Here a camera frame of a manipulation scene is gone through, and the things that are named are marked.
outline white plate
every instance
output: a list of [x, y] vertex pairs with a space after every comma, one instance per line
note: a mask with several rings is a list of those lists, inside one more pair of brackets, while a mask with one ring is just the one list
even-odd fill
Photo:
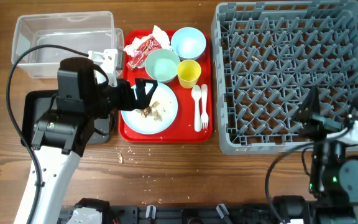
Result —
[[[153, 84], [151, 83], [146, 84], [146, 94], [150, 91], [152, 86]], [[168, 86], [163, 83], [158, 83], [150, 106], [156, 101], [160, 104], [156, 108], [152, 108], [152, 113], [154, 110], [157, 110], [161, 115], [162, 121], [155, 121], [153, 116], [143, 118], [138, 111], [133, 110], [121, 112], [124, 122], [129, 128], [141, 134], [157, 134], [167, 129], [173, 123], [178, 113], [177, 97]]]

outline blue bowl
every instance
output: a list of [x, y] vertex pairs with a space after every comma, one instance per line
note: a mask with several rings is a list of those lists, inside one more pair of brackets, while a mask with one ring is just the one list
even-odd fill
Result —
[[206, 48], [206, 39], [198, 29], [185, 27], [174, 33], [171, 45], [181, 60], [196, 60]]

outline black container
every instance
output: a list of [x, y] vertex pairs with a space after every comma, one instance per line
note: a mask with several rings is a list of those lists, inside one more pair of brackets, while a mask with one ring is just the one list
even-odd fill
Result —
[[[35, 122], [48, 110], [52, 95], [57, 93], [57, 90], [41, 90], [32, 91], [25, 96], [24, 113], [22, 132], [26, 141], [30, 144], [34, 135]], [[53, 102], [53, 109], [56, 108], [55, 102]], [[110, 119], [96, 119], [94, 121], [94, 127], [104, 133], [110, 130]], [[93, 133], [87, 144], [100, 144], [107, 142], [109, 136], [101, 136]]]

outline green bowl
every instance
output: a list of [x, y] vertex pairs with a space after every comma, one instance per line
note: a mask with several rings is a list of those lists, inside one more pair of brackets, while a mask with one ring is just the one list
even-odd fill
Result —
[[158, 82], [167, 83], [178, 75], [179, 56], [167, 49], [154, 50], [146, 58], [147, 74]]

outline yellow cup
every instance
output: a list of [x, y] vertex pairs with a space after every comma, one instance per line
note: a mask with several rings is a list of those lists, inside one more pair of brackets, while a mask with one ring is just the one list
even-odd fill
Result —
[[201, 66], [195, 60], [184, 60], [178, 65], [179, 83], [183, 88], [193, 88], [201, 75]]

